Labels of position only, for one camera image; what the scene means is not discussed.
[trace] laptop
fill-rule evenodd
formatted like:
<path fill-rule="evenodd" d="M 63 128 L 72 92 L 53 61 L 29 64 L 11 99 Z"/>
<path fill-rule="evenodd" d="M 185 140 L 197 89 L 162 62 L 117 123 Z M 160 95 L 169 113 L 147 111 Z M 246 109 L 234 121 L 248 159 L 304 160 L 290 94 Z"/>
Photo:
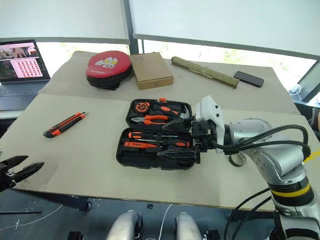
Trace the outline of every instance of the laptop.
<path fill-rule="evenodd" d="M 35 40 L 0 42 L 0 111 L 26 109 L 49 80 Z"/>

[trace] pliers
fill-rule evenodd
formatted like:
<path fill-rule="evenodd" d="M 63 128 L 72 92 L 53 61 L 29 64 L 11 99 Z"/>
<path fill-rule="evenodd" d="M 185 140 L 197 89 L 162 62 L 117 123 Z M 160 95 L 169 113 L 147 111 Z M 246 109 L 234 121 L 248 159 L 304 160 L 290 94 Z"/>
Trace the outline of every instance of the pliers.
<path fill-rule="evenodd" d="M 18 166 L 26 160 L 27 157 L 28 156 L 25 155 L 18 155 L 0 162 L 0 192 L 8 188 L 13 188 L 17 183 L 39 171 L 45 164 L 44 162 L 36 162 L 26 166 L 17 173 L 9 171 L 9 169 Z"/>
<path fill-rule="evenodd" d="M 151 125 L 151 124 L 167 124 L 167 122 L 154 122 L 152 120 L 166 120 L 171 121 L 172 118 L 165 115 L 146 115 L 144 117 L 134 117 L 131 118 L 134 122 L 143 122 L 145 125 Z"/>

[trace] laptop screen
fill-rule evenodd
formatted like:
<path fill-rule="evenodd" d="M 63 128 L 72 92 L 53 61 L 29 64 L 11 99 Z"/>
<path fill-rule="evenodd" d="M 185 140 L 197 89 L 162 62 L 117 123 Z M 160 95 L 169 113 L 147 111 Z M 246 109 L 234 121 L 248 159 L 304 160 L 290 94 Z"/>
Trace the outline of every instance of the laptop screen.
<path fill-rule="evenodd" d="M 41 82 L 50 79 L 34 40 L 0 42 L 0 83 Z"/>

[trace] tool kit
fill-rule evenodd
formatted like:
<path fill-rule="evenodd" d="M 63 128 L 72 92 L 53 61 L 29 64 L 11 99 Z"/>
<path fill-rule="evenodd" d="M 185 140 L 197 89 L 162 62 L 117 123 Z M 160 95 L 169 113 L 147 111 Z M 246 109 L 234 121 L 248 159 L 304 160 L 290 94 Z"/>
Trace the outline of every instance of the tool kit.
<path fill-rule="evenodd" d="M 178 125 L 174 130 L 163 127 L 172 121 L 190 119 L 188 103 L 168 101 L 165 98 L 135 99 L 131 102 L 125 129 L 116 152 L 123 166 L 186 170 L 195 163 L 190 125 Z"/>

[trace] yellow ring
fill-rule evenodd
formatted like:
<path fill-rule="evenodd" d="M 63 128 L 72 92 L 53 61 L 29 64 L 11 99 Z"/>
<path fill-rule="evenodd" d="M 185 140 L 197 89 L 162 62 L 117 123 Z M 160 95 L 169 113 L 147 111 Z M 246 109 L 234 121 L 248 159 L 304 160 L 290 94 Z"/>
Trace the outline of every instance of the yellow ring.
<path fill-rule="evenodd" d="M 277 196 L 280 196 L 280 197 L 285 197 L 285 198 L 293 198 L 293 197 L 299 197 L 303 194 L 305 194 L 306 192 L 309 191 L 310 189 L 310 183 L 308 183 L 308 185 L 298 191 L 293 191 L 293 192 L 279 192 L 279 191 L 274 191 L 274 190 L 271 190 L 271 192 Z"/>

